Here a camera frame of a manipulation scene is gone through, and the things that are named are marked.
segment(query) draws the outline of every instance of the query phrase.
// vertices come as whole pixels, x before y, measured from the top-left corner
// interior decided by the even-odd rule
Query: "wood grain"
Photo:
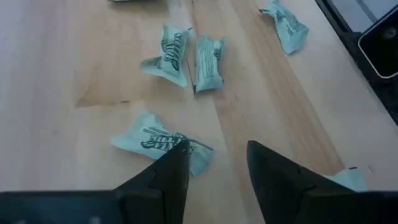
[[[281,0],[310,28],[287,56],[262,0],[15,0],[0,8],[0,189],[111,189],[152,160],[109,145],[140,110],[214,147],[185,223],[263,223],[246,164],[255,139],[322,174],[358,166],[396,189],[398,129],[315,1]],[[163,23],[226,37],[225,87],[193,95],[138,69]],[[194,43],[183,69],[194,77]]]

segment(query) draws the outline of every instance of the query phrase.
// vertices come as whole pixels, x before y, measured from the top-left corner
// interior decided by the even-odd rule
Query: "black phone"
[[[358,47],[380,78],[398,78],[398,5],[363,33]]]

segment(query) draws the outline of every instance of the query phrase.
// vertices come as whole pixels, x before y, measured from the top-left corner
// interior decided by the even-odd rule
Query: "candy wrapper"
[[[143,60],[140,71],[157,75],[174,82],[182,87],[187,85],[187,79],[181,68],[185,46],[192,35],[192,29],[179,30],[163,25],[162,40],[160,42],[160,57]]]
[[[224,39],[223,37],[220,40],[211,40],[201,35],[197,40],[195,93],[224,86],[224,80],[218,73],[218,62],[221,58]]]
[[[206,169],[213,155],[213,149],[181,133],[171,133],[150,112],[141,113],[125,133],[112,136],[111,144],[158,159],[183,140],[190,141],[190,172],[193,176],[197,176]]]
[[[285,53],[291,54],[304,45],[305,38],[309,32],[308,27],[301,24],[295,15],[284,6],[281,6],[279,0],[271,1],[268,7],[260,9],[260,12],[275,19],[280,44]]]

